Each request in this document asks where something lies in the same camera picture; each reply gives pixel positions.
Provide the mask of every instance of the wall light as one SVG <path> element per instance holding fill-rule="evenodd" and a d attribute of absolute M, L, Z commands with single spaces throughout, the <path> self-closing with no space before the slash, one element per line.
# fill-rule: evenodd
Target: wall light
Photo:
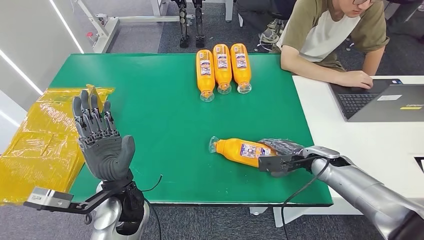
<path fill-rule="evenodd" d="M 10 118 L 8 115 L 6 115 L 6 113 L 2 112 L 0 110 L 0 116 L 2 116 L 3 118 L 5 118 L 7 121 L 9 121 L 11 124 L 15 125 L 16 127 L 19 128 L 20 124 L 17 123 L 15 120 L 13 120 L 12 118 Z"/>
<path fill-rule="evenodd" d="M 60 20 L 62 21 L 63 25 L 65 26 L 67 32 L 69 33 L 72 40 L 75 42 L 76 46 L 78 47 L 79 51 L 83 54 L 83 48 L 81 47 L 80 43 L 75 38 L 74 34 L 72 33 L 71 29 L 69 28 L 67 22 L 64 19 L 64 16 L 62 16 L 61 12 L 59 11 L 58 7 L 56 6 L 55 2 L 53 0 L 49 0 L 50 4 L 53 6 L 54 10 L 56 11 L 57 15 L 59 16 Z"/>
<path fill-rule="evenodd" d="M 38 94 L 43 95 L 43 92 L 31 81 L 31 79 L 25 75 L 25 73 L 19 69 L 18 66 L 0 49 L 0 56 L 33 88 Z"/>

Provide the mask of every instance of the green table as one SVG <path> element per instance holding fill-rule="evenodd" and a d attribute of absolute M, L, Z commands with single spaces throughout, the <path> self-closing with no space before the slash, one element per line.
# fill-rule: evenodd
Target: green table
<path fill-rule="evenodd" d="M 137 186 L 157 204 L 282 203 L 312 175 L 303 169 L 273 178 L 257 168 L 208 152 L 212 136 L 220 139 L 290 139 L 313 145 L 290 73 L 280 69 L 279 55 L 251 54 L 252 91 L 200 101 L 194 54 L 73 54 L 50 88 L 115 87 L 109 96 L 116 126 L 136 143 L 131 170 Z M 83 201 L 99 180 L 84 166 L 70 193 Z M 328 187 L 315 181 L 293 204 L 330 206 Z"/>

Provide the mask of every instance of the yellow plastic bag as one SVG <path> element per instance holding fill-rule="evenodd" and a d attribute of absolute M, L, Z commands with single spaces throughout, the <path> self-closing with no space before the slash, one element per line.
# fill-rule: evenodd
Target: yellow plastic bag
<path fill-rule="evenodd" d="M 113 88 L 87 87 L 102 102 L 114 92 Z M 0 206 L 22 204 L 35 186 L 69 191 L 84 164 L 72 114 L 72 99 L 81 90 L 49 88 L 31 106 L 0 156 Z"/>

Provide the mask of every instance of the laptop keyboard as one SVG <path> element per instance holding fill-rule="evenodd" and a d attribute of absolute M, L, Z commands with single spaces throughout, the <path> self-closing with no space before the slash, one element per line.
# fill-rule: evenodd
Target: laptop keyboard
<path fill-rule="evenodd" d="M 338 98 L 344 110 L 349 113 L 349 115 L 353 115 L 377 96 L 378 94 L 339 94 Z"/>

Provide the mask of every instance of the orange bottle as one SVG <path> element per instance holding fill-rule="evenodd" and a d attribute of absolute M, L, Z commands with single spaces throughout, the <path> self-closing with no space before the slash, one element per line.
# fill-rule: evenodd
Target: orange bottle
<path fill-rule="evenodd" d="M 238 84 L 237 91 L 247 94 L 252 90 L 250 84 L 252 71 L 248 51 L 242 43 L 236 43 L 231 47 L 231 65 L 234 80 Z"/>
<path fill-rule="evenodd" d="M 212 52 L 200 50 L 196 54 L 197 87 L 203 102 L 214 100 L 215 75 Z"/>
<path fill-rule="evenodd" d="M 215 80 L 218 84 L 218 93 L 228 94 L 231 92 L 231 72 L 230 50 L 225 44 L 217 44 L 213 48 L 213 62 L 215 63 Z"/>
<path fill-rule="evenodd" d="M 209 141 L 209 152 L 224 155 L 228 160 L 258 168 L 261 156 L 276 156 L 276 151 L 268 146 L 238 138 L 220 140 L 213 136 Z"/>

